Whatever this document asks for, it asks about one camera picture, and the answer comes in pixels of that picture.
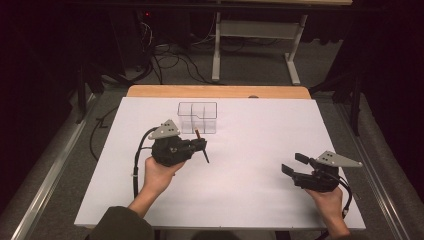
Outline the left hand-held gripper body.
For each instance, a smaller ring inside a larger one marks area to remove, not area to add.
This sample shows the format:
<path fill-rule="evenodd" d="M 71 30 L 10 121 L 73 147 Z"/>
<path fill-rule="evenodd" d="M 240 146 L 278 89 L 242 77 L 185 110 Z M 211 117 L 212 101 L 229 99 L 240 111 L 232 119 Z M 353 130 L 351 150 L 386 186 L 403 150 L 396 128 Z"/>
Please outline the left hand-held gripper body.
<path fill-rule="evenodd" d="M 154 141 L 151 155 L 157 163 L 171 167 L 192 157 L 194 147 L 189 140 L 183 140 L 179 135 L 180 131 L 174 121 L 168 119 L 148 136 L 149 140 Z"/>

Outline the black tripod stand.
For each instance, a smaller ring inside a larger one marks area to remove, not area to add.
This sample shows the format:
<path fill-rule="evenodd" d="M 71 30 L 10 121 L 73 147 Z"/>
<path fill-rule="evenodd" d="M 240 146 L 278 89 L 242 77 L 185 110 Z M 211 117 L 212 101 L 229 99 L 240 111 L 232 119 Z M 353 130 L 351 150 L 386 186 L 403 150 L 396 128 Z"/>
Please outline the black tripod stand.
<path fill-rule="evenodd" d="M 308 89 L 309 94 L 313 95 L 321 91 L 333 89 L 332 100 L 334 103 L 350 103 L 349 124 L 353 133 L 358 136 L 360 96 L 361 96 L 362 77 L 354 72 L 343 73 L 337 77 L 330 78 Z"/>
<path fill-rule="evenodd" d="M 104 92 L 100 70 L 94 63 L 83 64 L 77 71 L 77 124 L 80 124 L 84 120 L 88 111 L 87 88 L 93 94 L 102 94 Z"/>

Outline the metal floor rail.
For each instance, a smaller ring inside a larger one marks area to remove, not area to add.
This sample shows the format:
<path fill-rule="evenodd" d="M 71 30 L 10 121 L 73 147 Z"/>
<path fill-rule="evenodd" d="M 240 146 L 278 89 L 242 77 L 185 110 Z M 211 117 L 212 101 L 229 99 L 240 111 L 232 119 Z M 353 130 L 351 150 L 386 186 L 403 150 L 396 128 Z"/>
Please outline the metal floor rail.
<path fill-rule="evenodd" d="M 340 153 L 360 160 L 361 169 L 346 169 L 371 239 L 424 240 L 424 204 L 384 140 L 349 136 Z"/>
<path fill-rule="evenodd" d="M 99 98 L 98 94 L 89 94 L 86 100 L 87 109 L 84 113 L 80 113 L 77 98 L 71 98 L 73 110 L 16 194 L 14 203 L 16 203 L 17 223 L 12 228 L 12 235 L 6 240 L 29 240 L 87 124 L 86 118 L 91 114 Z"/>

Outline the clear acrylic pen organizer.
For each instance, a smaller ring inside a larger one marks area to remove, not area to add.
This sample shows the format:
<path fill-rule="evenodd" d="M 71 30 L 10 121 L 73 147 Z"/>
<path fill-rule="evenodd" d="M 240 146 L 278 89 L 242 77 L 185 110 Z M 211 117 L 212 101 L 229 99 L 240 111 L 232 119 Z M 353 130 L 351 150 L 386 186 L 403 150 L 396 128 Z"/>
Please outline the clear acrylic pen organizer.
<path fill-rule="evenodd" d="M 218 109 L 216 102 L 180 102 L 177 109 L 179 123 L 184 134 L 215 134 Z"/>

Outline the dark computer tower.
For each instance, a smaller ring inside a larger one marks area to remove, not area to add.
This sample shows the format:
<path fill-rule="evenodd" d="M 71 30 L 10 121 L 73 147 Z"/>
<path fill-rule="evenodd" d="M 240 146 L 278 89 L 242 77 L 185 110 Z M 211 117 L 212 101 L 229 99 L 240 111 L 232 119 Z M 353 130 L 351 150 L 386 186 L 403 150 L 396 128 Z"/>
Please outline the dark computer tower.
<path fill-rule="evenodd" d="M 174 43 L 190 47 L 190 18 L 187 12 L 137 10 L 137 32 L 141 44 L 141 66 L 147 67 L 157 45 Z"/>

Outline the person's left hand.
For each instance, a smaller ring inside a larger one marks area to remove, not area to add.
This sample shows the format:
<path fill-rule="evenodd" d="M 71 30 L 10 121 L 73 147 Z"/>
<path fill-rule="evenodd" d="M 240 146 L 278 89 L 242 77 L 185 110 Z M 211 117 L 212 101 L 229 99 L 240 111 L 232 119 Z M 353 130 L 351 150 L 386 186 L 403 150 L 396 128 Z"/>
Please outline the person's left hand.
<path fill-rule="evenodd" d="M 153 157 L 145 160 L 145 174 L 142 192 L 158 197 L 166 190 L 176 172 L 184 166 L 184 162 L 171 167 L 156 162 Z"/>

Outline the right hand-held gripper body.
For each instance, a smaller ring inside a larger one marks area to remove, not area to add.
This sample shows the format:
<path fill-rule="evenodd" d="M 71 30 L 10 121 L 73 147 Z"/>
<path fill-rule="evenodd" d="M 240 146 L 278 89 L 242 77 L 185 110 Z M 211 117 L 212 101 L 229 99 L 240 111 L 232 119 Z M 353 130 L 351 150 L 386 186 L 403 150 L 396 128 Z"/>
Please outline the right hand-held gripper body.
<path fill-rule="evenodd" d="M 325 151 L 317 158 L 310 158 L 311 174 L 294 172 L 294 185 L 317 192 L 332 192 L 340 181 L 339 169 L 359 168 L 363 164 L 331 151 Z"/>

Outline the wooden table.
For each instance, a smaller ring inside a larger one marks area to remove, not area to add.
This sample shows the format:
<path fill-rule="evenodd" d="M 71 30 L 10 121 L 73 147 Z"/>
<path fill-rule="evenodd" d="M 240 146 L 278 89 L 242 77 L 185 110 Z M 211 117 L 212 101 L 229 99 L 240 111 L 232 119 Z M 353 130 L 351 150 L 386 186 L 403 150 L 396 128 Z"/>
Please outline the wooden table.
<path fill-rule="evenodd" d="M 300 86 L 134 85 L 127 97 L 310 99 Z"/>

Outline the white table board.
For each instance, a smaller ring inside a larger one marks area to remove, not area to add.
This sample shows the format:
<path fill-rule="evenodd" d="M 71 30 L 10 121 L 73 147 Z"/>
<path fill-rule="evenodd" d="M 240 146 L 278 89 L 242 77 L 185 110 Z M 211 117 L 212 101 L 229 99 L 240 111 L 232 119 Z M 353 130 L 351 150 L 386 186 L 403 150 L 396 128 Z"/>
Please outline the white table board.
<path fill-rule="evenodd" d="M 140 151 L 145 132 L 176 120 L 177 98 L 125 97 L 75 219 L 93 227 L 111 206 L 133 199 L 132 171 L 149 151 Z M 313 100 L 219 99 L 215 134 L 206 153 L 196 153 L 146 215 L 162 229 L 320 229 L 311 198 L 281 171 L 311 167 L 296 153 L 316 158 L 333 144 Z"/>

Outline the person's right hand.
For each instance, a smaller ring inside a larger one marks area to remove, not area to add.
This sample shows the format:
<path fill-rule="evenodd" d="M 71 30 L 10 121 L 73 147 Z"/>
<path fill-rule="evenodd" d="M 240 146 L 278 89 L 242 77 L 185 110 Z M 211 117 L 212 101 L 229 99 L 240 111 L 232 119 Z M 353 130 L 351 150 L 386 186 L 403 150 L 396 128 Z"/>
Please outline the person's right hand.
<path fill-rule="evenodd" d="M 320 215 L 327 220 L 339 219 L 342 217 L 343 192 L 340 188 L 335 188 L 332 192 L 317 192 L 306 189 L 312 197 Z"/>

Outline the white metal desk frame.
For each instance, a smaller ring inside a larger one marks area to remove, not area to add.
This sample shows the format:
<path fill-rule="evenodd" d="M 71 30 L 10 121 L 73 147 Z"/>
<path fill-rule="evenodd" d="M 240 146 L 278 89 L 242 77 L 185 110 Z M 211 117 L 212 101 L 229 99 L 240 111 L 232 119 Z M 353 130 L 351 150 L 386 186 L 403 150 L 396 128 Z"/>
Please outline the white metal desk frame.
<path fill-rule="evenodd" d="M 221 39 L 223 37 L 260 38 L 291 40 L 292 47 L 284 54 L 284 61 L 293 85 L 300 85 L 294 58 L 306 26 L 308 16 L 302 15 L 297 22 L 264 22 L 252 20 L 222 20 L 221 13 L 215 14 L 215 40 L 212 60 L 212 80 L 220 80 Z"/>

